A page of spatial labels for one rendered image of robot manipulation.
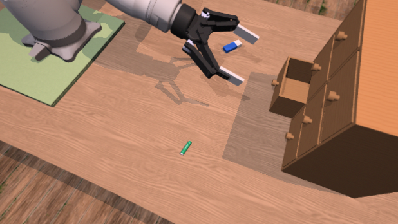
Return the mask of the blue and white eraser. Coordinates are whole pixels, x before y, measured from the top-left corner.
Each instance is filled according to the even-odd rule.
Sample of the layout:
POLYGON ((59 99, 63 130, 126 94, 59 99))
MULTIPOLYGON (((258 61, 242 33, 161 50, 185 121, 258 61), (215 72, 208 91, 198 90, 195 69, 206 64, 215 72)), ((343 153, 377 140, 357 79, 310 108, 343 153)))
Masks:
POLYGON ((242 46, 242 43, 237 40, 223 47, 225 53, 229 53, 242 46))

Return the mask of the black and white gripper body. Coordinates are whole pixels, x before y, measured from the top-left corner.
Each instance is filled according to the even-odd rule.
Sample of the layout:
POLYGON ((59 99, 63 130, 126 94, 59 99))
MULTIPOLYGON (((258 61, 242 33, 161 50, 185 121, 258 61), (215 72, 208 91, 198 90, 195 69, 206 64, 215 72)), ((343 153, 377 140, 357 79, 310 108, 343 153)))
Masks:
POLYGON ((196 32, 197 28, 200 27, 203 30, 207 40, 212 32, 210 26, 200 25, 202 20, 206 20, 206 18, 202 15, 198 15, 194 8, 184 3, 176 14, 170 32, 180 39, 193 41, 193 44, 201 44, 202 41, 196 32))

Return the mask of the green aaa battery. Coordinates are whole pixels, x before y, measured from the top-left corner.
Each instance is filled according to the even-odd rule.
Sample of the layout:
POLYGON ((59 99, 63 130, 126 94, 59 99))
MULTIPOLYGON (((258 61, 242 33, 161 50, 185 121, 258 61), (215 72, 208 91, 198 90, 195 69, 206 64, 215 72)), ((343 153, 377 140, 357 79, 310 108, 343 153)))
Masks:
POLYGON ((183 156, 184 155, 184 153, 187 151, 187 149, 189 148, 189 146, 192 144, 192 142, 191 141, 188 141, 188 143, 185 145, 185 147, 182 149, 182 151, 181 151, 181 155, 183 156))

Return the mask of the brown wooden drawer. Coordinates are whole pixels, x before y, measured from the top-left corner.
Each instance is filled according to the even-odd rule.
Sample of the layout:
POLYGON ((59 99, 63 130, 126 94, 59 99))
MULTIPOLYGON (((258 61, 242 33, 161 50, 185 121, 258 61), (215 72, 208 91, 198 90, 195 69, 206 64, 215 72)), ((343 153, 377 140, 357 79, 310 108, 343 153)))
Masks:
POLYGON ((314 62, 289 57, 278 74, 269 111, 293 118, 307 103, 314 62), (286 74, 287 73, 287 74, 286 74))
POLYGON ((285 150, 285 156, 283 159, 282 168, 289 163, 293 162, 297 158, 299 139, 301 136, 301 118, 305 114, 305 107, 298 113, 298 115, 291 121, 290 131, 286 132, 285 138, 287 140, 287 146, 285 150))
POLYGON ((330 61, 332 56, 332 49, 334 45, 334 37, 329 40, 322 52, 316 58, 311 70, 313 71, 308 101, 313 95, 322 87, 328 80, 328 73, 330 69, 330 61), (316 64, 317 63, 317 64, 316 64))
POLYGON ((337 30, 330 77, 360 47, 364 8, 365 0, 360 0, 337 30))
POLYGON ((301 134, 298 157, 319 144, 326 89, 327 86, 323 87, 307 104, 305 115, 303 115, 301 119, 301 123, 303 123, 303 130, 301 134))
POLYGON ((359 53, 328 82, 321 142, 354 122, 358 62, 359 53))

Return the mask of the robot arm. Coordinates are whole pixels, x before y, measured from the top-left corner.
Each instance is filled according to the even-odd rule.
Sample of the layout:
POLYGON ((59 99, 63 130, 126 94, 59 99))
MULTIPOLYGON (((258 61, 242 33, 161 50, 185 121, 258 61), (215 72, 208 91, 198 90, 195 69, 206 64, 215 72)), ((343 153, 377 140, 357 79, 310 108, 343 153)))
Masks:
MULTIPOLYGON (((21 39, 33 47, 28 56, 40 61, 49 54, 73 62, 91 38, 102 30, 97 22, 82 19, 82 0, 0 0, 30 32, 21 39)), ((105 0, 121 12, 167 33, 182 0, 105 0)))

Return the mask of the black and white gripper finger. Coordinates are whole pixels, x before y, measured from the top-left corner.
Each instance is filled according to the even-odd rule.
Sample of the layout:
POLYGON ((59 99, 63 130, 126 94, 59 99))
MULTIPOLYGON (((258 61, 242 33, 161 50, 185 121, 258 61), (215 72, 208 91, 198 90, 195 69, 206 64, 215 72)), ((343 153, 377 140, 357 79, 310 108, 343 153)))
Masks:
POLYGON ((200 25, 210 26, 212 28, 211 33, 233 31, 234 34, 251 43, 252 45, 259 39, 259 36, 239 24, 240 21, 238 20, 238 17, 236 15, 215 12, 206 7, 204 7, 200 15, 204 16, 207 19, 201 21, 200 25))
POLYGON ((201 69, 204 75, 210 79, 213 75, 218 75, 221 78, 228 80, 236 86, 239 86, 244 79, 234 74, 233 72, 225 69, 224 67, 218 65, 214 55, 208 46, 207 39, 205 38, 203 30, 198 27, 196 30, 202 44, 196 44, 196 49, 194 47, 193 41, 188 40, 185 42, 182 51, 185 52, 192 58, 196 65, 201 69), (200 52, 201 53, 200 53, 200 52))

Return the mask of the brown wooden chest of drawers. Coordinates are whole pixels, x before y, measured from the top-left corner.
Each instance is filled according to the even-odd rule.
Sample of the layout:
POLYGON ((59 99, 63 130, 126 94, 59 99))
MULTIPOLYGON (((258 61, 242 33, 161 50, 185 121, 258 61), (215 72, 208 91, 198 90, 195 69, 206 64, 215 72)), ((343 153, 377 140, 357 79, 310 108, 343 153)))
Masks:
POLYGON ((325 100, 319 144, 281 166, 351 198, 398 192, 398 0, 365 0, 360 47, 330 77, 331 56, 328 80, 299 112, 358 53, 354 122, 321 142, 325 100))

